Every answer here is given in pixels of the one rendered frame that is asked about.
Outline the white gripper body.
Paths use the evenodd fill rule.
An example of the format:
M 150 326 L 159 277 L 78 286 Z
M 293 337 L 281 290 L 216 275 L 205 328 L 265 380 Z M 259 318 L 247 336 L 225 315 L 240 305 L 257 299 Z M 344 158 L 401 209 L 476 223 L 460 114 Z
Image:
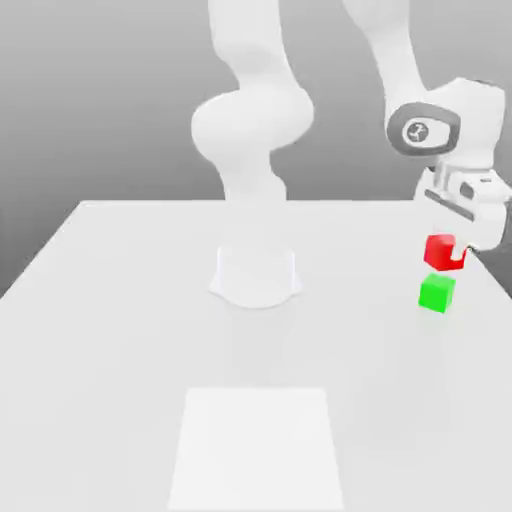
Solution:
M 502 241 L 506 223 L 503 201 L 479 202 L 465 191 L 452 194 L 420 183 L 414 201 L 431 234 L 451 234 L 465 238 L 468 247 L 494 249 Z

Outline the small red cube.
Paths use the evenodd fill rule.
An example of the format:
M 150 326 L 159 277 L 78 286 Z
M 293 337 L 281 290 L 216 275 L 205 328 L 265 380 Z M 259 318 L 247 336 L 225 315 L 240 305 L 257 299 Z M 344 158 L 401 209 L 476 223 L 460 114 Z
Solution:
M 451 234 L 431 234 L 427 237 L 424 261 L 438 271 L 461 270 L 464 268 L 467 249 L 459 259 L 453 258 L 456 239 Z

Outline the small green cube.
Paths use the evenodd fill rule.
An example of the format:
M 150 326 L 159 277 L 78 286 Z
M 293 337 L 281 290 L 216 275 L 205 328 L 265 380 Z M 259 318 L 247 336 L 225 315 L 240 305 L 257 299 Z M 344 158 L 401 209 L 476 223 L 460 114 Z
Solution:
M 418 304 L 426 309 L 445 313 L 452 303 L 456 280 L 430 273 L 421 283 Z

